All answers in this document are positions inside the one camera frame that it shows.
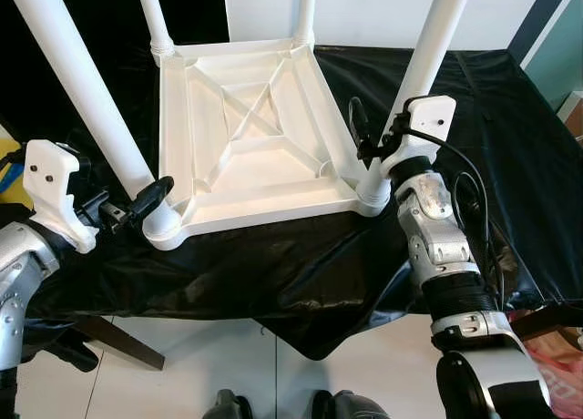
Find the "wooden chair leg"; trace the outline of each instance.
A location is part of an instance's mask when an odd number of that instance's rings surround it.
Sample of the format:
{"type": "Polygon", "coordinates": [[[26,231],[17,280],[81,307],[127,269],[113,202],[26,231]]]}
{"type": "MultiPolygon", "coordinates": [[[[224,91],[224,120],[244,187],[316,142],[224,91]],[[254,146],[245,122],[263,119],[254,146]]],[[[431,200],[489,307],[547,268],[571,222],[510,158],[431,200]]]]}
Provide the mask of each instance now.
{"type": "Polygon", "coordinates": [[[516,319],[510,325],[522,341],[534,339],[555,331],[557,328],[577,327],[583,323],[583,308],[571,305],[557,305],[532,312],[516,319]]]}
{"type": "Polygon", "coordinates": [[[108,347],[155,369],[161,371],[164,367],[164,355],[157,353],[102,317],[89,316],[78,322],[74,328],[90,339],[102,342],[108,347]]]}

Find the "white wall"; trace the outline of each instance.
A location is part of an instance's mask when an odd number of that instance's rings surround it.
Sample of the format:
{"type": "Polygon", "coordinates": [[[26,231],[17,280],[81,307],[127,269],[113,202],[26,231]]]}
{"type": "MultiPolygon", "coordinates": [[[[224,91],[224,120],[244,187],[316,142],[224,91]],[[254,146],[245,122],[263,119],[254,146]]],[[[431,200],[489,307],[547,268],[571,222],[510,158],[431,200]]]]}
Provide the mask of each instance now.
{"type": "MultiPolygon", "coordinates": [[[[226,0],[231,41],[291,36],[299,0],[226,0]]],[[[316,0],[316,44],[413,47],[432,0],[316,0]]],[[[535,0],[469,0],[453,49],[507,48],[535,0]]]]}

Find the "floor tile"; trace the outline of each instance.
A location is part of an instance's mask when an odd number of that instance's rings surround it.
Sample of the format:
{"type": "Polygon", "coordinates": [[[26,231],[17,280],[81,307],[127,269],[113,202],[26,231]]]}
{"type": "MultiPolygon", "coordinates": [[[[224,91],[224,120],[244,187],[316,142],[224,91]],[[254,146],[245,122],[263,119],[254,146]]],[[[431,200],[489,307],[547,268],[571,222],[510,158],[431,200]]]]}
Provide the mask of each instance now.
{"type": "Polygon", "coordinates": [[[441,354],[430,342],[429,316],[408,315],[346,340],[321,362],[278,339],[278,419],[309,417],[317,390],[352,390],[377,402],[392,419],[444,418],[435,381],[441,354]]]}
{"type": "Polygon", "coordinates": [[[87,419],[201,418],[216,392],[247,396],[257,419],[275,409],[275,337],[254,321],[115,318],[166,356],[162,372],[105,353],[87,419]]]}
{"type": "MultiPolygon", "coordinates": [[[[100,357],[102,352],[92,348],[100,357]]],[[[22,419],[84,418],[97,369],[82,373],[72,364],[41,351],[18,366],[16,412],[22,419]]]]}

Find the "yellow object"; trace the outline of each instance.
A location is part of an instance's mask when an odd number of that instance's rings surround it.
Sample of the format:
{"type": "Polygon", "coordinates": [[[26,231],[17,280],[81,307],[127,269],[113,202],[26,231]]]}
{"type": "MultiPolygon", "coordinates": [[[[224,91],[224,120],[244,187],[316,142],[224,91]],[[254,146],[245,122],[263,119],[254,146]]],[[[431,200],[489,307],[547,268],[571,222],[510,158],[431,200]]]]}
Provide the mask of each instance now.
{"type": "MultiPolygon", "coordinates": [[[[0,139],[0,157],[3,157],[8,152],[18,150],[19,148],[20,145],[13,139],[0,139]]],[[[4,177],[4,174],[7,171],[8,166],[0,171],[0,180],[4,177]]],[[[22,177],[23,175],[20,175],[9,189],[0,194],[0,203],[22,203],[31,210],[33,208],[33,202],[28,197],[25,189],[22,186],[22,177]]]]}

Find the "teal wall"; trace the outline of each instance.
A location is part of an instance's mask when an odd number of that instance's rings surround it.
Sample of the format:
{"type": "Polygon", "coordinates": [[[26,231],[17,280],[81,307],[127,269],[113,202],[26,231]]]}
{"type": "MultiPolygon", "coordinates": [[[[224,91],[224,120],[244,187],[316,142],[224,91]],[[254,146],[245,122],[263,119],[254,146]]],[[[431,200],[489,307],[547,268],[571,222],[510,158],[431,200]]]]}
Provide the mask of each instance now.
{"type": "Polygon", "coordinates": [[[583,0],[571,0],[526,72],[555,110],[574,89],[583,89],[583,0]]]}

